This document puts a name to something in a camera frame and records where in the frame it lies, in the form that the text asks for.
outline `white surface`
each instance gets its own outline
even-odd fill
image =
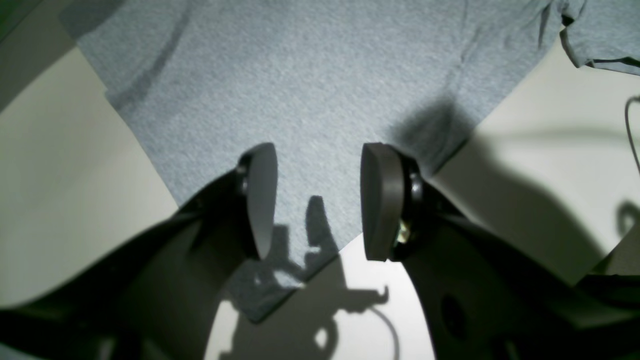
[[[0,113],[0,306],[59,285],[176,208],[58,24],[67,2],[45,0],[0,44],[0,104],[9,104]],[[618,206],[640,204],[623,121],[639,92],[640,77],[575,69],[558,43],[433,182],[574,281],[621,238]],[[639,113],[632,108],[632,123]],[[357,238],[261,325],[224,302],[207,358],[327,358],[321,345],[336,339],[336,359],[392,359],[396,349],[400,359],[432,358],[406,272],[363,252]],[[384,304],[355,291],[385,286]],[[354,307],[362,312],[345,310]]]
[[[41,295],[177,208],[84,56],[60,51],[73,44],[62,4],[44,1],[0,44],[0,103],[36,76],[0,112],[0,306]],[[43,51],[60,57],[38,74]]]
[[[371,304],[358,294],[358,290],[374,290],[382,295],[385,287],[389,297],[384,304]],[[326,339],[323,334],[331,334],[328,329],[333,322],[335,351],[333,356],[323,356],[316,338]],[[409,276],[400,263],[367,261],[362,235],[260,325],[251,324],[223,302],[205,358],[217,359],[224,353],[225,359],[434,358]]]
[[[618,207],[640,204],[624,119],[638,94],[640,76],[576,69],[558,40],[433,182],[470,218],[575,282],[621,239]],[[632,129],[639,120],[632,106]]]

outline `black plastic arm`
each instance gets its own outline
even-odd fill
[[[468,221],[393,147],[364,145],[360,195],[367,258],[402,262],[438,360],[640,358],[638,292],[566,285]]]
[[[218,293],[271,246],[271,143],[62,287],[0,311],[0,341],[46,359],[200,360]]]

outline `black cable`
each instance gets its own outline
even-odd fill
[[[634,159],[636,161],[636,166],[638,167],[638,174],[640,174],[640,161],[638,161],[636,146],[634,145],[634,139],[631,136],[631,127],[629,126],[629,106],[631,106],[633,102],[640,102],[640,96],[632,97],[627,100],[627,104],[625,105],[625,123],[627,124],[627,136],[629,137],[629,145],[631,145],[631,151],[634,153]]]

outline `white floor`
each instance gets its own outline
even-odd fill
[[[58,23],[69,1],[43,1],[0,44],[0,306],[60,285],[176,209]],[[576,69],[558,42],[434,183],[472,219],[576,281],[621,238],[620,206],[640,204],[623,118],[638,94],[640,77]],[[640,106],[632,127],[639,120]],[[357,291],[385,287],[388,301],[373,306]],[[224,302],[207,358],[327,358],[334,346],[334,359],[433,357],[406,272],[366,262],[361,238],[261,325]]]

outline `gray t-shirt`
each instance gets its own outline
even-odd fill
[[[404,149],[428,176],[563,15],[577,66],[640,73],[639,13],[637,0],[83,0],[61,20],[179,204],[275,143],[275,243],[230,285],[256,320],[361,232],[364,142]]]

